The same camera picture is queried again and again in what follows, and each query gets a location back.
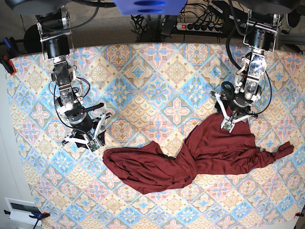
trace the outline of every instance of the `tile pattern fabric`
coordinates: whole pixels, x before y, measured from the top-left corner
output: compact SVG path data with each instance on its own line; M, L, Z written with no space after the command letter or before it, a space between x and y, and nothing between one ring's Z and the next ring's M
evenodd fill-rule
M232 47L239 64L249 50ZM79 48L68 62L91 83L84 106L103 102L106 146L90 153L61 146L71 131L55 114L52 63L41 55L13 60L6 83L16 141L30 192L51 217L43 228L244 229L292 220L305 204L305 62L294 53L267 54L272 102L250 119L256 143L268 151L290 141L295 151L244 175L197 175L176 190L142 195L102 162L109 147L157 142L175 156L191 130L215 112L211 90L233 81L225 47L205 44L123 44ZM262 80L268 104L270 85Z

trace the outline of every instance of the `power strip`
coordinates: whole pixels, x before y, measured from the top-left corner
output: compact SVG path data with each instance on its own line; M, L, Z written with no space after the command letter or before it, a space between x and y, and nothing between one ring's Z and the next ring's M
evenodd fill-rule
M177 30L181 31L197 31L197 32L220 32L219 25L200 25L200 24L193 24L193 23L185 23L185 22L178 22L176 25Z

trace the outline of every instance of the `blue object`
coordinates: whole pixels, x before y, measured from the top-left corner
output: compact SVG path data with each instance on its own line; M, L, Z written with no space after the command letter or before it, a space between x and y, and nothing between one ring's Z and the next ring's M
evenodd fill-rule
M10 40L7 37L5 37L3 39L3 41L4 41L5 45L8 47L8 49L12 48L12 44L10 43Z
M187 0L113 0L123 15L178 15Z
M35 216L36 219L38 220L41 220L42 217L43 217L43 214L42 213L36 213L36 212L33 212L31 211L31 213Z

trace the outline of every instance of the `fabric fold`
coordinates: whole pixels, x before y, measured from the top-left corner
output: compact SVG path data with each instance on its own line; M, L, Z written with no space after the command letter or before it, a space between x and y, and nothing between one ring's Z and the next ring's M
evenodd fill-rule
M142 194L189 185L197 174L245 174L266 167L293 152L286 142L269 153L255 145L248 122L239 122L233 131L221 129L221 114L213 114L184 140L176 158L162 153L156 142L141 148L107 149L104 164L125 184Z

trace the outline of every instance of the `white wall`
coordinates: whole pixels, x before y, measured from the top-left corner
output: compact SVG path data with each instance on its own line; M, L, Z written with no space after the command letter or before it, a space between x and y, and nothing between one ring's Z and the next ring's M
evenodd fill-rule
M31 229L32 225L9 220L3 211L9 210L4 197L33 202L15 140L6 87L4 67L0 64L0 229Z

